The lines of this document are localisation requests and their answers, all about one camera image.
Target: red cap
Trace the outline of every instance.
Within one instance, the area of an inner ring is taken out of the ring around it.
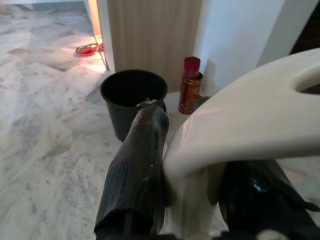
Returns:
[[[197,79],[199,76],[200,58],[189,56],[184,59],[183,75],[187,79]]]

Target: red spray can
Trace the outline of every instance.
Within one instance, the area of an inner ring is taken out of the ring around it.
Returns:
[[[199,98],[202,74],[199,72],[200,59],[195,56],[184,59],[179,111],[183,114],[193,112],[196,100]]]

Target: black rubber grip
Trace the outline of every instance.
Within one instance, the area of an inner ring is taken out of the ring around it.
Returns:
[[[164,220],[163,149],[169,128],[161,107],[141,109],[112,160],[104,183],[94,232],[107,236],[150,234]]]

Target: black bucket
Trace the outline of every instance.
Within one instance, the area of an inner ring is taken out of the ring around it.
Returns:
[[[163,107],[167,83],[159,75],[145,70],[119,71],[107,77],[101,84],[101,95],[106,101],[116,137],[123,142],[135,118],[137,104],[157,100]]]

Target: marble floor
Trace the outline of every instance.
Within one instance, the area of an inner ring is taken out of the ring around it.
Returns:
[[[0,5],[0,239],[93,240],[106,172],[121,145],[99,93],[109,72],[99,54],[74,54],[94,42],[84,9],[35,8]],[[186,116],[168,109],[170,141]],[[280,164],[320,205],[319,157]],[[319,213],[311,215],[320,225]],[[216,211],[212,233],[224,229]]]

